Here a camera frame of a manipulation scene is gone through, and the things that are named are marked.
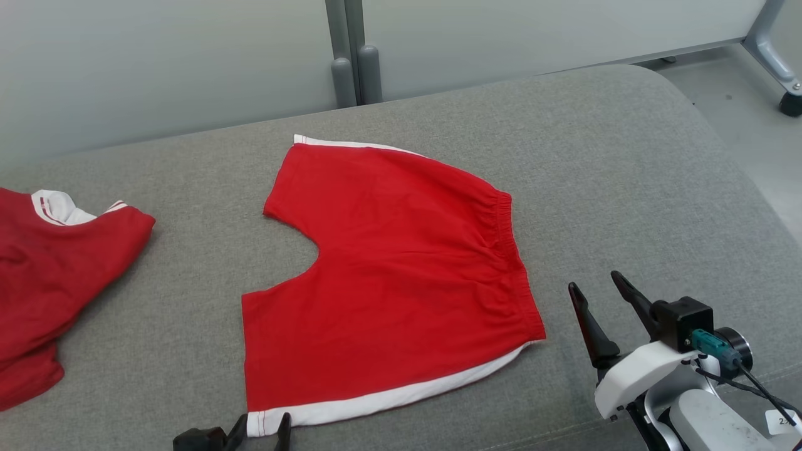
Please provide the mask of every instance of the gray floor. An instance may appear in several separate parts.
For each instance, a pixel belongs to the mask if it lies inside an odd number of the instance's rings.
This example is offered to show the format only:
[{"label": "gray floor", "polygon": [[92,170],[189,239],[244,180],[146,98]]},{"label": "gray floor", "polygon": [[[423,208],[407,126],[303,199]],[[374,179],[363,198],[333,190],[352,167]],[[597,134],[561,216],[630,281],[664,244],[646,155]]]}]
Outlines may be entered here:
[{"label": "gray floor", "polygon": [[[788,2],[772,31],[775,47],[802,75],[802,2]],[[802,117],[777,111],[780,85],[740,46],[650,62],[705,115],[802,244]]]}]

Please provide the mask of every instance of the red shirt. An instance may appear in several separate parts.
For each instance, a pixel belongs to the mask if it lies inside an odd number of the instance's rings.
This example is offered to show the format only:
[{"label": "red shirt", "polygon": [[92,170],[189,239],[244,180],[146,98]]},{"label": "red shirt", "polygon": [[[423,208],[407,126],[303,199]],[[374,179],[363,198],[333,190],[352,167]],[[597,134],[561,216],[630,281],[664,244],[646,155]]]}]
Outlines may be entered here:
[{"label": "red shirt", "polygon": [[154,223],[123,202],[94,217],[65,193],[0,188],[0,410],[61,380],[55,338],[131,265]]}]

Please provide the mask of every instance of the label sticker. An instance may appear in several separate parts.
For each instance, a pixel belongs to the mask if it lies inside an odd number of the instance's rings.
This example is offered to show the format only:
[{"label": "label sticker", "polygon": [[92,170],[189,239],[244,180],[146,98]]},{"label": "label sticker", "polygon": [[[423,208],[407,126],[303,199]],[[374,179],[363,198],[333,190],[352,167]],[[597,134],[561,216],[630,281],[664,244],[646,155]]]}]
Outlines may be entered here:
[{"label": "label sticker", "polygon": [[[796,415],[796,412],[787,409],[785,412],[787,412],[788,415],[793,418],[794,422],[800,422],[800,418],[798,415]],[[796,433],[794,427],[791,426],[791,423],[788,423],[788,420],[785,419],[779,410],[766,411],[766,424],[768,425],[768,433],[771,435]]]}]

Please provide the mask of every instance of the black cable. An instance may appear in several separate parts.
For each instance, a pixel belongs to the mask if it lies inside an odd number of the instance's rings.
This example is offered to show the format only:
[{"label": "black cable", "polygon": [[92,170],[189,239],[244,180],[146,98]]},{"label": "black cable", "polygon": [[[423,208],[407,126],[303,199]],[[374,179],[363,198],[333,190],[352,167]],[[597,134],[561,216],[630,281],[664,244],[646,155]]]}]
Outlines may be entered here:
[{"label": "black cable", "polygon": [[[750,392],[750,393],[752,393],[754,395],[760,396],[761,398],[764,398],[765,400],[769,400],[769,398],[767,398],[766,395],[763,392],[761,392],[760,390],[758,390],[757,388],[750,387],[749,385],[741,384],[740,382],[735,382],[732,379],[727,379],[725,377],[717,376],[717,375],[715,375],[715,374],[713,374],[711,372],[706,372],[701,368],[696,368],[696,372],[701,374],[702,376],[705,376],[708,379],[712,379],[712,380],[714,380],[714,381],[716,381],[716,382],[718,382],[720,384],[727,384],[727,385],[730,385],[731,387],[735,387],[735,388],[737,388],[739,390],[744,390],[745,392]],[[794,412],[796,412],[797,415],[802,417],[802,411],[800,411],[798,408],[790,405],[789,403],[781,400],[780,398],[778,398],[778,397],[776,397],[774,395],[770,395],[770,396],[777,402],[777,404],[783,406],[786,409],[793,410]]]},{"label": "black cable", "polygon": [[771,393],[769,393],[768,390],[764,388],[763,385],[760,384],[760,382],[758,382],[757,379],[749,372],[749,370],[747,370],[746,367],[743,366],[743,363],[740,360],[736,360],[735,364],[738,365],[738,368],[743,372],[743,374],[747,377],[747,379],[749,379],[755,385],[755,387],[757,387],[758,390],[760,390],[761,392],[763,392],[764,395],[766,395],[766,399],[768,400],[768,402],[772,403],[774,408],[776,408],[777,410],[780,411],[780,413],[783,414],[785,419],[788,420],[788,423],[791,426],[796,426],[796,422],[794,421],[794,419],[791,418],[790,415],[788,415],[788,412],[785,412],[785,409],[782,408],[780,404],[774,399],[774,396],[772,396]]}]

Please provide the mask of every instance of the gray upholstered bench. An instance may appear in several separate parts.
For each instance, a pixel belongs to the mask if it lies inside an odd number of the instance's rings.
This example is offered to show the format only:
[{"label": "gray upholstered bench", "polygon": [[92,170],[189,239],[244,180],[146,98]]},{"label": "gray upholstered bench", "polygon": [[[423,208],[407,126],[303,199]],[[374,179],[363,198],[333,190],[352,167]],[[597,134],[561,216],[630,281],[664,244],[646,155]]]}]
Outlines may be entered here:
[{"label": "gray upholstered bench", "polygon": [[[576,281],[625,351],[646,333],[610,282],[690,295],[751,342],[755,371],[802,404],[802,253],[691,103],[660,75],[595,67],[462,91],[83,152],[0,175],[89,212],[156,217],[139,261],[61,340],[64,379],[0,414],[8,450],[170,449],[245,411],[240,296],[299,274],[315,246],[261,215],[293,134],[405,148],[512,194],[547,341],[469,387],[373,416],[294,430],[294,449],[643,449],[593,406],[567,293]],[[769,404],[724,389],[765,430]],[[273,438],[245,449],[272,449]]]}]

